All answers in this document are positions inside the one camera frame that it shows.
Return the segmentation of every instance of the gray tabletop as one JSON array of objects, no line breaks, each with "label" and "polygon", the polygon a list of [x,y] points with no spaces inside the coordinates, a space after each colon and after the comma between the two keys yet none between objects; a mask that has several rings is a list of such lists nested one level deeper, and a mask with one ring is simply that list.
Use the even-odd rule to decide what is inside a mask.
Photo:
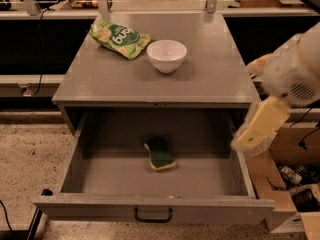
[{"label": "gray tabletop", "polygon": [[163,74],[149,62],[146,49],[133,61],[87,36],[53,101],[68,105],[109,103],[206,103],[234,107],[257,98],[254,85],[221,14],[111,13],[110,21],[151,42],[171,39],[187,47],[175,72]]}]

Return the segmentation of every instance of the white bowl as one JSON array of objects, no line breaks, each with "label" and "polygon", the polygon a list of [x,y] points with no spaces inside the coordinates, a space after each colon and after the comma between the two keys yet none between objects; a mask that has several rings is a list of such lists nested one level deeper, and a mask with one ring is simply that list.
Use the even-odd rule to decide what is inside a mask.
[{"label": "white bowl", "polygon": [[187,48],[177,41],[160,40],[147,48],[151,64],[162,73],[171,73],[184,61]]}]

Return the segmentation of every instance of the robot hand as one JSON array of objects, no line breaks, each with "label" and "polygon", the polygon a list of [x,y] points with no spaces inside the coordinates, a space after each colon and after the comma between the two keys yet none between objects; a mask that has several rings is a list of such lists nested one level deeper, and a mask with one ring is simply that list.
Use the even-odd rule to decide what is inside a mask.
[{"label": "robot hand", "polygon": [[231,142],[237,151],[249,151],[277,131],[289,118],[291,106],[305,107],[320,99],[320,23],[246,69],[261,76],[270,96],[251,104]]}]

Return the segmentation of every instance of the chip bag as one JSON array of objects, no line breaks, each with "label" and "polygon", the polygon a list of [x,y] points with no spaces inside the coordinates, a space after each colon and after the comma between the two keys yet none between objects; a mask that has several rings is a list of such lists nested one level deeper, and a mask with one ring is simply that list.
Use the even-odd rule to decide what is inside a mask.
[{"label": "chip bag", "polygon": [[93,23],[89,34],[99,44],[121,53],[129,60],[135,59],[150,42],[150,34],[139,34],[104,20]]}]

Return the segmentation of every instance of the logo on bag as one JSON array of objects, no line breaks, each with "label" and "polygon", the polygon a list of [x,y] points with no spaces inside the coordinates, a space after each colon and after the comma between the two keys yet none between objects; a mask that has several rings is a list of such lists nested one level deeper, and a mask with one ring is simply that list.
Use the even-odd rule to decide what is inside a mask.
[{"label": "logo on bag", "polygon": [[115,45],[128,45],[139,40],[139,33],[122,26],[113,25],[109,28],[112,33],[111,40]]}]

